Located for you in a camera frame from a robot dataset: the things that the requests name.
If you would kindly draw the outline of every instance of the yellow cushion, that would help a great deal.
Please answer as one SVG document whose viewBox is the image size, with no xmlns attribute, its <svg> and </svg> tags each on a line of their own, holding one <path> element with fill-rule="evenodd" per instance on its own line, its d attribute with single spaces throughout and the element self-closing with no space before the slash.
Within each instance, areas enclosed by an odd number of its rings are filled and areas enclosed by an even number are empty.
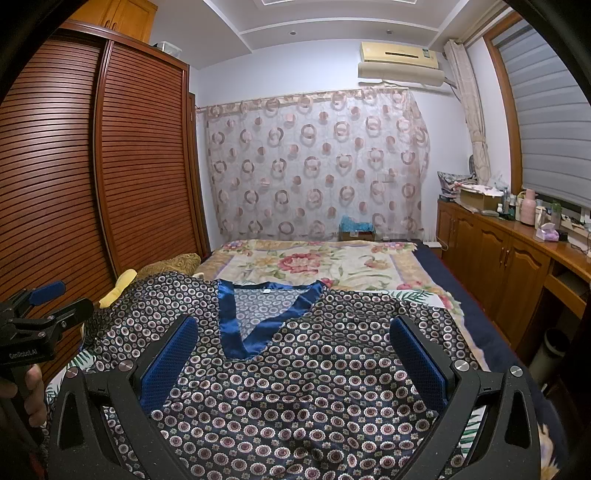
<svg viewBox="0 0 591 480">
<path fill-rule="evenodd" d="M 125 287 L 133 282 L 137 274 L 138 273 L 132 269 L 124 271 L 115 282 L 115 288 L 99 300 L 100 308 L 105 309 L 110 307 L 112 303 L 121 296 Z"/>
</svg>

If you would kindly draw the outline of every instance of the trash can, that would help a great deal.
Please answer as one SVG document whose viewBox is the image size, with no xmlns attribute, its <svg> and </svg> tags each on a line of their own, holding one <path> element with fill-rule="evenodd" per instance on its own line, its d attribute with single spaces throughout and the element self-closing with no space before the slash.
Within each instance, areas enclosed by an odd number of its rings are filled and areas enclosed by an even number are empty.
<svg viewBox="0 0 591 480">
<path fill-rule="evenodd" d="M 568 337 L 561 330 L 550 328 L 544 332 L 544 341 L 530 364 L 530 374 L 540 387 L 552 376 L 569 345 Z"/>
</svg>

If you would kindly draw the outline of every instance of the cardboard box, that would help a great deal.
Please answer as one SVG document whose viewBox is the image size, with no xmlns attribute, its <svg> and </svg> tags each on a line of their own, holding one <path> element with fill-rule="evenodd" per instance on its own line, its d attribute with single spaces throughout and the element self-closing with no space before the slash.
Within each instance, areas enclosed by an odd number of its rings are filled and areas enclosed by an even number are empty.
<svg viewBox="0 0 591 480">
<path fill-rule="evenodd" d="M 373 242 L 375 240 L 374 232 L 339 232 L 339 242 L 350 242 L 351 240 L 365 240 Z"/>
<path fill-rule="evenodd" d="M 502 197 L 493 197 L 464 189 L 460 190 L 460 202 L 466 206 L 477 208 L 480 211 L 492 210 L 496 212 L 496 207 L 501 201 Z"/>
</svg>

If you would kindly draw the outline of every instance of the wooden wardrobe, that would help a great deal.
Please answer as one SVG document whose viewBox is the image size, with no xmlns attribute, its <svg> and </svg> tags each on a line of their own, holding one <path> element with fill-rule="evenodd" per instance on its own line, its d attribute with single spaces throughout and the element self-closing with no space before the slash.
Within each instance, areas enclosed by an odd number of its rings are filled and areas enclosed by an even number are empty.
<svg viewBox="0 0 591 480">
<path fill-rule="evenodd" d="M 208 253 L 188 84 L 188 65 L 93 25 L 39 49 L 0 105 L 0 299 L 63 280 L 31 312 L 47 315 L 128 268 Z M 46 380 L 79 344 L 64 334 Z"/>
</svg>

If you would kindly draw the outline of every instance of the navy blue sheet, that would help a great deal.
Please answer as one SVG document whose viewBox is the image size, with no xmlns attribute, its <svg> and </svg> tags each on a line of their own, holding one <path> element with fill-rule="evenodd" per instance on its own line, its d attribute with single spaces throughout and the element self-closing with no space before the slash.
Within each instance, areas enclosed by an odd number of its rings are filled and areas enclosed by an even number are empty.
<svg viewBox="0 0 591 480">
<path fill-rule="evenodd" d="M 461 304 L 465 326 L 472 335 L 476 346 L 484 351 L 486 363 L 491 371 L 506 372 L 511 365 L 519 365 L 523 369 L 530 386 L 538 423 L 548 426 L 550 438 L 554 443 L 556 464 L 558 467 L 564 465 L 568 457 L 566 434 L 553 405 L 544 398 L 525 365 L 501 338 L 478 303 L 447 269 L 441 259 L 425 245 L 417 243 L 417 247 L 418 250 L 414 252 L 414 255 L 421 266 L 437 285 L 451 293 Z"/>
</svg>

